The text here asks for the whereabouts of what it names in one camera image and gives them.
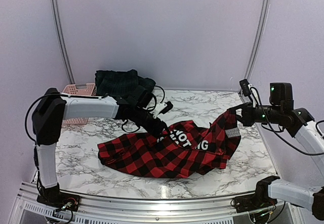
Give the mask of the green plaid skirt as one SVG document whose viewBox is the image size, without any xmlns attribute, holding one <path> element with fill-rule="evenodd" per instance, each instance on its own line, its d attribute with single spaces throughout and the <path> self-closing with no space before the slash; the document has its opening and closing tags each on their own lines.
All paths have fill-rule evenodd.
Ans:
<svg viewBox="0 0 324 224">
<path fill-rule="evenodd" d="M 137 87 L 141 86 L 153 97 L 156 82 L 151 78 L 138 75 L 137 70 L 112 71 L 98 70 L 95 73 L 96 93 L 98 96 L 127 98 Z"/>
</svg>

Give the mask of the red black plaid shirt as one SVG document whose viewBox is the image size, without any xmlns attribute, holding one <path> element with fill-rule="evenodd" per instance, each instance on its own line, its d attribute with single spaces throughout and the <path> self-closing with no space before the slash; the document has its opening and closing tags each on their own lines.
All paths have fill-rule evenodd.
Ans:
<svg viewBox="0 0 324 224">
<path fill-rule="evenodd" d="M 225 169 L 241 141 L 236 111 L 227 109 L 208 128 L 179 121 L 159 138 L 124 134 L 98 144 L 100 163 L 119 172 L 152 178 L 187 178 Z"/>
</svg>

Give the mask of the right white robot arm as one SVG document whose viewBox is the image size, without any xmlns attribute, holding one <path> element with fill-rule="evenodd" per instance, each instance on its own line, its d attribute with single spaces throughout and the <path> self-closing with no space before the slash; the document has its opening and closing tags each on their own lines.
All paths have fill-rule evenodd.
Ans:
<svg viewBox="0 0 324 224">
<path fill-rule="evenodd" d="M 255 123 L 267 124 L 285 144 L 311 157 L 323 173 L 323 131 L 307 109 L 294 107 L 292 85 L 288 82 L 270 83 L 269 105 L 264 105 L 258 90 L 247 79 L 239 84 L 249 102 L 236 107 L 241 110 L 237 120 L 246 127 Z M 316 219 L 323 220 L 323 187 L 302 187 L 279 176 L 272 175 L 258 181 L 253 194 L 236 197 L 234 202 L 238 212 L 245 212 L 277 200 L 307 209 Z"/>
</svg>

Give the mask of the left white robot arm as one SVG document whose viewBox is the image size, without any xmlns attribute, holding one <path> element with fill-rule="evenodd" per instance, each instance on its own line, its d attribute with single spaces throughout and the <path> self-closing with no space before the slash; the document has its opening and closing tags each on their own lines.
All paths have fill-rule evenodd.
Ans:
<svg viewBox="0 0 324 224">
<path fill-rule="evenodd" d="M 32 129 L 35 135 L 34 162 L 38 171 L 39 194 L 53 206 L 64 202 L 64 195 L 56 175 L 55 151 L 64 120 L 73 118 L 109 118 L 126 120 L 144 128 L 154 137 L 166 130 L 166 124 L 158 118 L 172 108 L 170 102 L 147 105 L 155 95 L 145 89 L 136 89 L 126 99 L 122 97 L 78 96 L 60 93 L 50 88 L 32 106 Z"/>
</svg>

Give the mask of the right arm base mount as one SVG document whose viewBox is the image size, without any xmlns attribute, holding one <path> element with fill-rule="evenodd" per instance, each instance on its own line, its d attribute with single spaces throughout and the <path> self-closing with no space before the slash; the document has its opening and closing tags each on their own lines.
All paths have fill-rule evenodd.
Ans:
<svg viewBox="0 0 324 224">
<path fill-rule="evenodd" d="M 230 203 L 230 205 L 236 209 L 237 213 L 254 211 L 266 207 L 275 207 L 276 204 L 277 204 L 276 199 L 263 198 L 256 195 L 255 193 L 236 196 L 232 199 Z"/>
</svg>

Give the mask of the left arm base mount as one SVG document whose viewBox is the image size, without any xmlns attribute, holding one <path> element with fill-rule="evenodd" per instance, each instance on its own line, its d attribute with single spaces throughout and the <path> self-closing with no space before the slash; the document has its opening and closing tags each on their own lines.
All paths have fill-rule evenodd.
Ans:
<svg viewBox="0 0 324 224">
<path fill-rule="evenodd" d="M 68 210 L 78 211 L 80 205 L 79 195 L 74 195 L 74 194 L 69 194 L 64 192 L 60 192 L 60 194 L 55 197 L 55 200 L 52 201 L 47 200 L 45 197 L 42 197 L 41 195 L 38 195 L 36 200 L 38 203 L 55 207 L 56 209 L 60 209 L 60 210 L 63 210 L 62 207 L 69 202 L 71 203 L 71 206 L 66 207 L 66 209 Z"/>
</svg>

